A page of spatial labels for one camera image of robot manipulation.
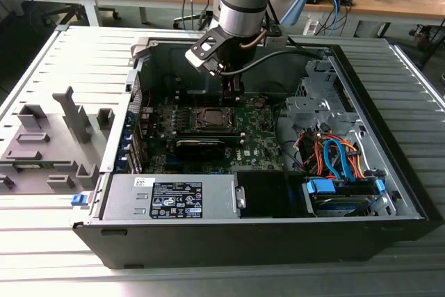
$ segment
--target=motherboard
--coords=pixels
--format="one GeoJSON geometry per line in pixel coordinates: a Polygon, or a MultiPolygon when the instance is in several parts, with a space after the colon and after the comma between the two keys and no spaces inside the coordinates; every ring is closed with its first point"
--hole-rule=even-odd
{"type": "Polygon", "coordinates": [[[164,101],[150,112],[146,173],[282,170],[272,108],[263,97],[242,97],[235,106],[164,101]]]}

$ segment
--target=power supply label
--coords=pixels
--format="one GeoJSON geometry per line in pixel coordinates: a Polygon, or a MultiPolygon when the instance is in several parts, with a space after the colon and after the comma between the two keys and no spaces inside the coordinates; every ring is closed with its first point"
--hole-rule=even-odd
{"type": "Polygon", "coordinates": [[[202,182],[155,182],[150,217],[202,218],[202,182]]]}

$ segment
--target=wire bundle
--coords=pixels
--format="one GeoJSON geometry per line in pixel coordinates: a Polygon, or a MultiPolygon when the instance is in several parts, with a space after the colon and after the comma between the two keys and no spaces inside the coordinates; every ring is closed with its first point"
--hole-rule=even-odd
{"type": "MultiPolygon", "coordinates": [[[[343,146],[341,150],[345,150],[346,152],[348,168],[349,166],[352,168],[353,172],[352,175],[357,179],[366,179],[366,176],[362,172],[362,167],[360,163],[360,154],[357,151],[357,149],[353,145],[351,145],[350,142],[332,134],[314,132],[314,136],[308,136],[306,132],[303,132],[296,143],[297,146],[300,145],[304,137],[314,140],[314,153],[311,156],[309,156],[302,164],[302,168],[305,169],[307,172],[310,172],[311,174],[315,174],[321,177],[325,177],[327,179],[339,178],[338,172],[332,172],[330,166],[330,158],[325,154],[327,150],[325,150],[324,152],[322,150],[322,148],[325,147],[325,144],[329,142],[329,140],[335,140],[338,141],[338,143],[343,146]],[[310,166],[311,164],[313,165],[313,167],[310,170],[308,170],[308,166],[310,166]]],[[[328,146],[329,148],[336,147],[336,145],[328,145],[328,146]]],[[[343,171],[346,172],[346,166],[343,166],[343,171]]]]}
{"type": "Polygon", "coordinates": [[[346,13],[341,18],[339,18],[339,13],[340,13],[339,0],[333,0],[332,6],[333,6],[333,8],[330,11],[329,15],[327,16],[326,20],[324,21],[324,23],[320,24],[320,29],[317,32],[315,32],[314,35],[319,35],[321,32],[323,32],[323,35],[325,35],[326,31],[328,29],[329,29],[329,32],[328,32],[327,36],[331,36],[332,32],[337,29],[341,29],[340,35],[343,34],[343,30],[345,28],[346,22],[348,21],[348,14],[350,12],[350,7],[345,5],[344,7],[345,7],[346,13]],[[328,22],[334,12],[335,12],[334,19],[332,20],[332,22],[330,24],[328,24],[328,22]]]}

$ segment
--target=blue latch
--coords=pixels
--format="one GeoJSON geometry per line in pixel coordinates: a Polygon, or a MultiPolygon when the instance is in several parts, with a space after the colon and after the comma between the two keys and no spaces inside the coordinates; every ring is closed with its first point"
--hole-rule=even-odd
{"type": "Polygon", "coordinates": [[[307,191],[312,193],[335,193],[335,186],[332,180],[313,179],[306,183],[307,191]]]}
{"type": "Polygon", "coordinates": [[[377,186],[378,191],[381,193],[386,191],[386,189],[387,189],[387,187],[385,187],[385,184],[383,183],[383,181],[380,179],[375,181],[375,185],[377,186]]]}
{"type": "Polygon", "coordinates": [[[71,199],[71,205],[73,207],[80,207],[83,205],[88,205],[88,196],[84,194],[74,194],[71,199]]]}

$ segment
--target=side panel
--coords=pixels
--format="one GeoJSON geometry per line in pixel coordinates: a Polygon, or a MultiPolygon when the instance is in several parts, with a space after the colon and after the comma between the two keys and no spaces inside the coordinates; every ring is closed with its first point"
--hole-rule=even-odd
{"type": "Polygon", "coordinates": [[[112,268],[246,266],[363,261],[394,241],[431,231],[427,223],[74,226],[112,268]]]}

